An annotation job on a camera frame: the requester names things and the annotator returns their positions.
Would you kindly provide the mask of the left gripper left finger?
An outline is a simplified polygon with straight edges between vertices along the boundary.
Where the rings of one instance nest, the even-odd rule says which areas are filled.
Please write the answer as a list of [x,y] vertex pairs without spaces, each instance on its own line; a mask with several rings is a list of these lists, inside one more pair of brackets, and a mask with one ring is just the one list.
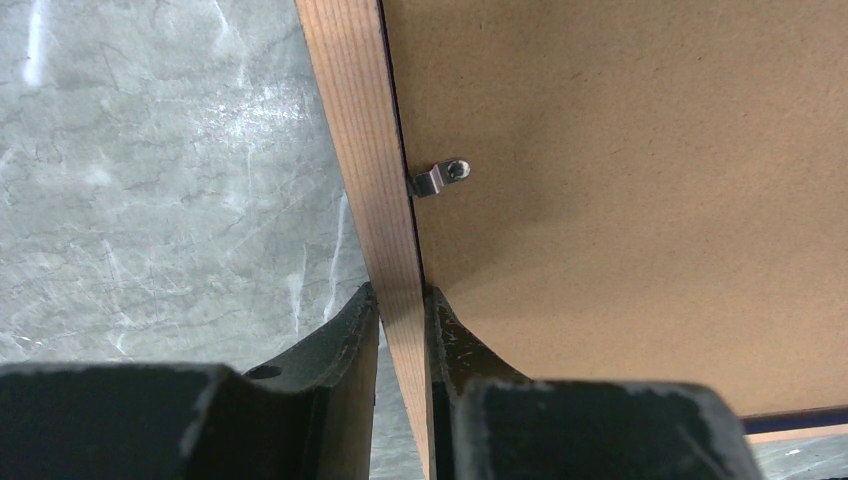
[[240,373],[206,363],[1,368],[5,479],[365,479],[378,363],[362,285],[329,322]]

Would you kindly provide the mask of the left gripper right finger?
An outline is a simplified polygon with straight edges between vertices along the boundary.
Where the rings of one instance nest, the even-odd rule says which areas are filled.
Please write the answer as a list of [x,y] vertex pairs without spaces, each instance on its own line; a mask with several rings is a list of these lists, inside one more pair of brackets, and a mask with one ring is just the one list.
[[697,384],[534,380],[425,293],[434,479],[758,479],[742,423]]

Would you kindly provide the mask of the blue picture frame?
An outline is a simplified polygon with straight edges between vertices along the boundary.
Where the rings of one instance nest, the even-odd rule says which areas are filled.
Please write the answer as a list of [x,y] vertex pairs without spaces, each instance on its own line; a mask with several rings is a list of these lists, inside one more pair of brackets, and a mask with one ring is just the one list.
[[845,2],[297,11],[426,478],[426,284],[531,377],[846,405]]

